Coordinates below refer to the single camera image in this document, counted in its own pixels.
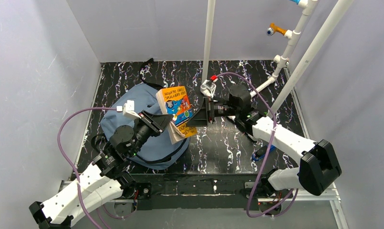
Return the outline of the light blue student backpack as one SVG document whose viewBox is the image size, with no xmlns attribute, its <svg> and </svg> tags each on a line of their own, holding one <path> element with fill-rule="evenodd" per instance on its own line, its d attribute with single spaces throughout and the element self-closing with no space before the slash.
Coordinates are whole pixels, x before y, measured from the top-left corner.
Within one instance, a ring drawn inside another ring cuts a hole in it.
<svg viewBox="0 0 384 229">
<path fill-rule="evenodd" d="M 168 128 L 166 128 L 159 136 L 150 136 L 136 155 L 122 155 L 118 153 L 109 142 L 109 139 L 114 134 L 116 128 L 122 125 L 133 127 L 135 121 L 140 121 L 140 119 L 132 120 L 124 117 L 122 113 L 116 111 L 116 107 L 118 105 L 124 105 L 127 100 L 133 100 L 135 102 L 136 113 L 145 110 L 156 115 L 163 114 L 156 99 L 156 93 L 162 88 L 161 85 L 156 83 L 142 81 L 141 84 L 132 87 L 120 97 L 102 118 L 100 124 L 103 133 L 96 135 L 91 139 L 92 148 L 99 151 L 99 144 L 105 142 L 106 144 L 103 152 L 118 159 L 119 163 L 123 163 L 128 159 L 142 166 L 156 170 L 166 169 L 175 163 L 175 161 L 186 151 L 189 139 L 186 138 L 180 142 L 172 144 Z"/>
</svg>

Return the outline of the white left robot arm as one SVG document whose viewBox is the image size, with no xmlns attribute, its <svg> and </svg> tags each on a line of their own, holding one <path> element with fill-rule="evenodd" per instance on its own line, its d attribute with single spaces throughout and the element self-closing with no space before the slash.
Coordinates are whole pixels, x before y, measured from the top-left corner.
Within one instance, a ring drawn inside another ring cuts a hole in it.
<svg viewBox="0 0 384 229">
<path fill-rule="evenodd" d="M 134 125 L 116 128 L 109 138 L 109 147 L 99 154 L 81 173 L 75 171 L 76 179 L 50 199 L 35 201 L 29 210 L 41 229 L 69 229 L 74 219 L 73 210 L 81 207 L 89 217 L 90 208 L 84 199 L 89 197 L 93 207 L 103 205 L 126 192 L 135 191 L 136 181 L 124 169 L 125 160 L 135 157 L 148 138 L 161 135 L 171 123 L 171 114 L 152 114 L 145 110 L 135 113 L 123 110 Z"/>
</svg>

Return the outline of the colourful blue storey book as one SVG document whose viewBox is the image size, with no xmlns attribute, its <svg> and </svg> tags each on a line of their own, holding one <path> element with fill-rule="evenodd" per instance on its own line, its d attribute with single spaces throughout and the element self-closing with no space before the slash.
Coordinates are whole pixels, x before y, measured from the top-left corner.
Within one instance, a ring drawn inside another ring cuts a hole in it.
<svg viewBox="0 0 384 229">
<path fill-rule="evenodd" d="M 194 109 L 184 86 L 160 89 L 156 93 L 156 99 L 161 112 L 173 116 L 171 123 L 168 125 L 172 144 L 197 134 L 195 127 L 187 126 L 188 121 L 194 115 Z"/>
</svg>

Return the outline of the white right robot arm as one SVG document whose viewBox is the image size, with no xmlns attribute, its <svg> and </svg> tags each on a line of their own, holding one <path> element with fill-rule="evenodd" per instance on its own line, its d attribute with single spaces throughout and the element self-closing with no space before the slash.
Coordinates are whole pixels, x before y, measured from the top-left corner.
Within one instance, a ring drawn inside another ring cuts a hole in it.
<svg viewBox="0 0 384 229">
<path fill-rule="evenodd" d="M 287 154 L 297 163 L 296 168 L 273 169 L 262 175 L 257 191 L 270 196 L 283 189 L 302 188 L 319 196 L 341 174 L 332 144 L 326 140 L 315 142 L 304 138 L 264 116 L 251 106 L 251 95 L 243 85 L 233 85 L 228 99 L 204 97 L 202 106 L 187 122 L 188 127 L 203 127 L 215 121 L 215 117 L 234 116 L 241 132 L 254 138 L 272 141 L 272 146 Z"/>
</svg>

